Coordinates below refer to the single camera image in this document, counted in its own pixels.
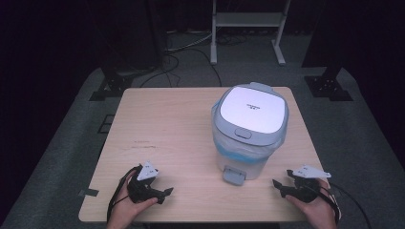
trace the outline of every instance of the wooden table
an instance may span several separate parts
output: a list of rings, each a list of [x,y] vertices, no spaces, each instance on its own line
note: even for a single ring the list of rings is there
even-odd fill
[[[138,216],[144,222],[271,222],[305,217],[280,197],[271,180],[292,185],[286,169],[308,164],[322,169],[304,120],[289,88],[274,88],[288,102],[285,143],[269,158],[261,175],[243,186],[223,181],[211,133],[211,107],[227,88],[128,89],[119,104],[90,189],[80,209],[82,221],[106,220],[108,202],[119,179],[151,161],[160,174],[158,190],[174,187],[163,205]]]

